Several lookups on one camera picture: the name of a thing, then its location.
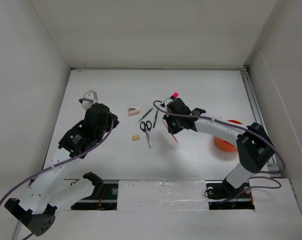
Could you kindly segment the green pen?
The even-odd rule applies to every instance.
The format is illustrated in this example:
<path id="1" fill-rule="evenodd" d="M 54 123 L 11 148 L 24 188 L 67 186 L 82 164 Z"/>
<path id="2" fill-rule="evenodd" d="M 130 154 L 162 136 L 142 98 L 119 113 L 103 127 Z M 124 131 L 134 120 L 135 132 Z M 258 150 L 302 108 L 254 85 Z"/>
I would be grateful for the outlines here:
<path id="1" fill-rule="evenodd" d="M 146 118 L 146 116 L 153 110 L 154 108 L 151 107 L 136 123 L 135 126 L 137 126 L 142 120 L 144 120 L 144 118 Z"/>

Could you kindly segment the dark pen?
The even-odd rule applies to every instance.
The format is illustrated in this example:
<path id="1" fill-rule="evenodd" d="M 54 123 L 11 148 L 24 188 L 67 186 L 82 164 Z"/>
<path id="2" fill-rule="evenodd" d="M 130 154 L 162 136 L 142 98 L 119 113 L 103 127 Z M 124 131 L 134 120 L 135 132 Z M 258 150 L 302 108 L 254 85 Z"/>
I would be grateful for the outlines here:
<path id="1" fill-rule="evenodd" d="M 154 120 L 153 120 L 153 124 L 152 124 L 152 128 L 155 128 L 156 126 L 156 122 L 157 122 L 157 118 L 158 118 L 158 110 L 156 110 L 155 112 L 155 116 L 154 116 Z"/>

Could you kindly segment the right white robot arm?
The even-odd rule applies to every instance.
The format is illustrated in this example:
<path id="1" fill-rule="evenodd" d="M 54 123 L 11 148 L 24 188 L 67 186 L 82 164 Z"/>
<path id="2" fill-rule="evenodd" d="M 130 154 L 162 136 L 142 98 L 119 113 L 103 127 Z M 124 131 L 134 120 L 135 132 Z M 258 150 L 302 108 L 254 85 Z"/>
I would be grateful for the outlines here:
<path id="1" fill-rule="evenodd" d="M 275 148 L 264 128 L 254 122 L 244 127 L 230 121 L 217 119 L 204 109 L 190 109 L 180 98 L 163 101 L 168 132 L 175 135 L 182 130 L 209 134 L 237 148 L 239 162 L 217 186 L 210 187 L 210 199 L 231 199 L 245 189 L 245 183 L 259 173 L 275 154 Z"/>

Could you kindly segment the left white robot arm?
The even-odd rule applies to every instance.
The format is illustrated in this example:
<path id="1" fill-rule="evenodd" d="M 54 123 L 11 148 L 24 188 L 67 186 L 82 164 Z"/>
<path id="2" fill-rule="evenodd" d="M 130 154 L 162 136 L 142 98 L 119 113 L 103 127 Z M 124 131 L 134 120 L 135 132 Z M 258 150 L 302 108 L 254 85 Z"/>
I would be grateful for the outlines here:
<path id="1" fill-rule="evenodd" d="M 85 173 L 63 191 L 55 191 L 118 123 L 117 116 L 110 112 L 109 107 L 93 103 L 86 110 L 84 119 L 68 130 L 58 142 L 48 167 L 33 178 L 25 195 L 8 199 L 4 207 L 33 235 L 39 237 L 52 227 L 59 212 L 83 198 L 98 198 L 102 194 L 104 181 L 93 172 Z"/>

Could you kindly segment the pink white stapler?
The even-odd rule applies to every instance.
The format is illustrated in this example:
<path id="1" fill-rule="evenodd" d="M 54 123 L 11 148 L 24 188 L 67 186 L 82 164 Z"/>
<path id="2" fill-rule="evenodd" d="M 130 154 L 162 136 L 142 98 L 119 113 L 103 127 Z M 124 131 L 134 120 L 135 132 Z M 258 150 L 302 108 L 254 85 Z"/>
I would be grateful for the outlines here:
<path id="1" fill-rule="evenodd" d="M 128 116 L 135 116 L 140 113 L 141 109 L 138 106 L 132 106 L 128 108 Z"/>

